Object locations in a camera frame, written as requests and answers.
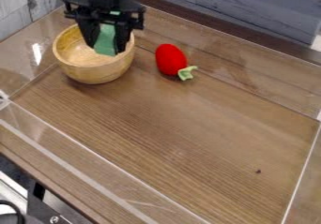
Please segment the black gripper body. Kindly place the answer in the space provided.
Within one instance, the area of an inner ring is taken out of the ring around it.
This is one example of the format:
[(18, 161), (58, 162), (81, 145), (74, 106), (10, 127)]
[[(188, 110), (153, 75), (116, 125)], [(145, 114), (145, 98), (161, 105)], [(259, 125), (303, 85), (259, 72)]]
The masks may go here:
[(144, 6), (135, 0), (62, 0), (65, 17), (74, 19), (80, 28), (94, 29), (101, 23), (124, 24), (143, 29)]

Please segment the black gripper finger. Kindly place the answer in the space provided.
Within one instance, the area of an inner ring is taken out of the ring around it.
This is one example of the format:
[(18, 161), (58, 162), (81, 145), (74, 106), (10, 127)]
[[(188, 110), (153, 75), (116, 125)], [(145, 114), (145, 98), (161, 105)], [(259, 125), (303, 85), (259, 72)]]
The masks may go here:
[(125, 50), (126, 43), (130, 40), (130, 22), (117, 22), (114, 25), (114, 45), (116, 52), (120, 53)]
[(76, 16), (74, 19), (82, 39), (92, 48), (100, 34), (100, 21), (86, 16)]

